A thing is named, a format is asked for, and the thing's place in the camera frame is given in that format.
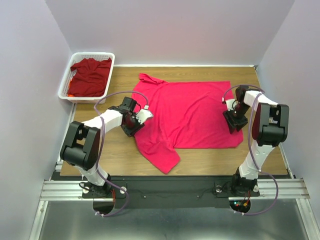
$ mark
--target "folded cloth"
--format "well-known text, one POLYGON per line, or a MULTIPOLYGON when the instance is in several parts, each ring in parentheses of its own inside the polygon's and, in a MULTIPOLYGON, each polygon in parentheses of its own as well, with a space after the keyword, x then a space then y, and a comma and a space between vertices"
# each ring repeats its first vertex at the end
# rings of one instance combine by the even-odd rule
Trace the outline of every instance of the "folded cloth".
POLYGON ((73 97, 100 97, 105 93, 112 60, 83 59, 70 68, 76 70, 69 84, 68 95, 73 97))
MULTIPOLYGON (((223 116, 222 97, 231 87, 229 81, 166 82, 144 73, 139 79, 133 90, 148 97, 154 117, 134 138, 140 153, 163 173, 180 161, 175 148, 234 148, 243 141, 242 131, 229 133, 223 116)), ((132 97, 145 103, 139 94, 132 97)), ((232 98, 229 91, 225 99, 232 98)))

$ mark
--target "red t-shirt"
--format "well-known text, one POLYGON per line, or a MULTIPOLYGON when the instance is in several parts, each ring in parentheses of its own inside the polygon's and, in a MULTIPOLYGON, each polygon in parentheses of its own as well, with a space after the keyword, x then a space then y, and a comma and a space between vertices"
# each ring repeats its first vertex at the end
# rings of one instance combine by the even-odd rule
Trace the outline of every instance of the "red t-shirt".
MULTIPOLYGON (((133 89, 149 99, 154 117, 135 135, 140 153, 167 174, 179 161, 177 149, 222 149, 237 147, 242 131, 229 133, 223 111, 223 94, 229 81, 166 82, 141 73, 133 89)), ((144 107, 145 99, 132 94, 144 107)), ((231 91, 225 99, 233 99, 231 91)))

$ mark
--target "wooden table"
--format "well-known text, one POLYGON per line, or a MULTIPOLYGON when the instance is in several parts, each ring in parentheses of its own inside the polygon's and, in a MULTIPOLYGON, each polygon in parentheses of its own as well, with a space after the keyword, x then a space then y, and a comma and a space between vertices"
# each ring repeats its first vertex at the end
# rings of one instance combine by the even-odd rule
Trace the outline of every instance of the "wooden table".
MULTIPOLYGON (((139 73, 146 73, 167 82, 230 81, 231 85, 253 84, 259 86, 253 67, 115 67, 108 93, 130 91, 139 81, 139 73)), ((100 112, 121 104, 124 96, 110 97, 99 105, 100 112)), ((83 122, 96 117, 93 104, 78 104, 75 121, 83 122)), ((170 176, 183 175, 233 175, 248 154, 248 126, 243 129, 244 141, 236 148, 227 149, 176 149, 180 162, 169 172, 170 176)), ((155 166, 138 151, 133 137, 127 137, 120 127, 109 131, 105 137, 100 164, 113 176, 163 176, 155 166)), ((286 175, 280 149, 277 147, 267 158, 263 171, 286 175)), ((79 176, 77 169, 63 163, 61 176, 79 176)))

